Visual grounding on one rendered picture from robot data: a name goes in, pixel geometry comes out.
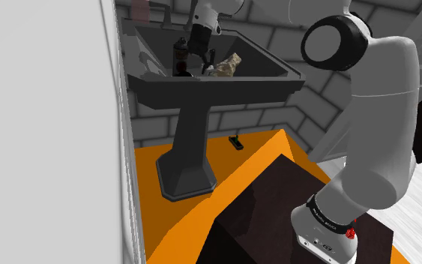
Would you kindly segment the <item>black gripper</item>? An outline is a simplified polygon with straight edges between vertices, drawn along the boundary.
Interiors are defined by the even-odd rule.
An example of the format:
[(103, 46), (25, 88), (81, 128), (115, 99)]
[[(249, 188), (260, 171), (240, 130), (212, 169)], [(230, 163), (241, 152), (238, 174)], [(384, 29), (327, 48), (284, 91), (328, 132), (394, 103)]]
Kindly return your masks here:
[(204, 74), (207, 69), (214, 65), (215, 49), (208, 51), (208, 45), (211, 39), (212, 30), (200, 24), (193, 24), (189, 41), (187, 42), (188, 52), (200, 56), (202, 60), (202, 71)]

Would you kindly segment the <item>beige rough lump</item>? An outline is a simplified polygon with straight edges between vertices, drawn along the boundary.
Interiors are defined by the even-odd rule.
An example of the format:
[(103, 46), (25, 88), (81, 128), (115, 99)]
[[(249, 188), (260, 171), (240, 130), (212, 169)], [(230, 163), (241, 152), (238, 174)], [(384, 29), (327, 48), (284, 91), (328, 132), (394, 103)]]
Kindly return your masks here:
[(218, 63), (210, 72), (213, 77), (233, 77), (236, 72), (236, 67), (241, 63), (241, 57), (234, 52), (226, 60)]

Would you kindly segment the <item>dark bottle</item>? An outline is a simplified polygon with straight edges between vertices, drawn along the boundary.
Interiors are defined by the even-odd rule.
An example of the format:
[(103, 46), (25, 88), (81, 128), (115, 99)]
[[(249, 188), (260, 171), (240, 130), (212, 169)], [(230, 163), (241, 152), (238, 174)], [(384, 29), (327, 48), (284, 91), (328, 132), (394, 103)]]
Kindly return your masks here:
[(187, 71), (187, 41), (180, 37), (173, 45), (173, 68), (174, 77), (191, 77), (192, 74)]

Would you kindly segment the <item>pale red cup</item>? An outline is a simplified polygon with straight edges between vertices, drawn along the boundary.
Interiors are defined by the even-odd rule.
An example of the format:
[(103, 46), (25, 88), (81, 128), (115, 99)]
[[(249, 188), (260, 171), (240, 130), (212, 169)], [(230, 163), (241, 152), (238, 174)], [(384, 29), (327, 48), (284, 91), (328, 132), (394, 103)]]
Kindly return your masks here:
[(130, 0), (130, 18), (136, 22), (150, 21), (149, 0)]

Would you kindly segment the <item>small black flat thing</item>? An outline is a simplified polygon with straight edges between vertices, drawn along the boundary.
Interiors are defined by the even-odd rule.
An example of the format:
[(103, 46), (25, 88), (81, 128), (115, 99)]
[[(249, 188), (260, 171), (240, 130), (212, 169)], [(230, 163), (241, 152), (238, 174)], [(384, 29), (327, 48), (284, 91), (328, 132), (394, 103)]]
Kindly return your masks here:
[(229, 141), (236, 150), (242, 150), (244, 148), (243, 144), (239, 141), (238, 135), (230, 136)]

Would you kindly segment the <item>dark robot stand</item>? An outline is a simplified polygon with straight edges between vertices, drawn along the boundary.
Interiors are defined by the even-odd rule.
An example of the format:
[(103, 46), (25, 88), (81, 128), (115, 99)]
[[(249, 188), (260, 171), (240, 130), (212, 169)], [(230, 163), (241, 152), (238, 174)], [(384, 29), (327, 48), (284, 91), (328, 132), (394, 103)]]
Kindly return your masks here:
[(291, 224), (323, 185), (280, 155), (215, 218), (196, 264), (341, 264), (332, 244)]

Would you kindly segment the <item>grey pedestal sink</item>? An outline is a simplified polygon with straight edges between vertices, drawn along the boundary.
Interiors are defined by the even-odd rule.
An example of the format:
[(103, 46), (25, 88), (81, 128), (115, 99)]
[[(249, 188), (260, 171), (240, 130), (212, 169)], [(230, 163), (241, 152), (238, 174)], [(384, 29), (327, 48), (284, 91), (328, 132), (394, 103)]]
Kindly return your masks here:
[(232, 54), (242, 59), (232, 77), (213, 77), (201, 74), (195, 56), (187, 63), (190, 76), (172, 75), (173, 45), (187, 34), (179, 25), (164, 29), (123, 18), (120, 29), (127, 84), (138, 102), (179, 111), (172, 149), (156, 162), (161, 193), (170, 201), (208, 194), (217, 185), (206, 157), (211, 107), (284, 102), (305, 82), (299, 70), (236, 30), (210, 39), (217, 61)]

